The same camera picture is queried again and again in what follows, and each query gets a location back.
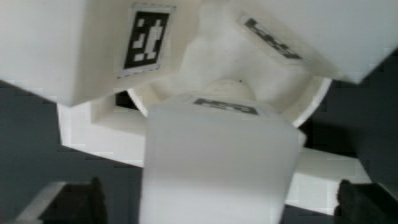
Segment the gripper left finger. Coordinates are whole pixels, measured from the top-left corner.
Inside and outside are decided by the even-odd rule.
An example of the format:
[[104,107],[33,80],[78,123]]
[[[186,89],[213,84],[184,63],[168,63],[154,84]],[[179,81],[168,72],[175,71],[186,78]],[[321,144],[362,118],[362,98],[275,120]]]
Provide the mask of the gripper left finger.
[[108,224],[104,194],[99,178],[85,183],[51,182],[14,224]]

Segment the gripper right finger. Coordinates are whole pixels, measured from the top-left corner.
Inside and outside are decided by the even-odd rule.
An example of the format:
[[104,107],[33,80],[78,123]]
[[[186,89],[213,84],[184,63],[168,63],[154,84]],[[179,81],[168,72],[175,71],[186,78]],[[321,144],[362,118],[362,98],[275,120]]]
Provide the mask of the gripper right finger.
[[378,183],[339,182],[335,224],[398,224],[398,198]]

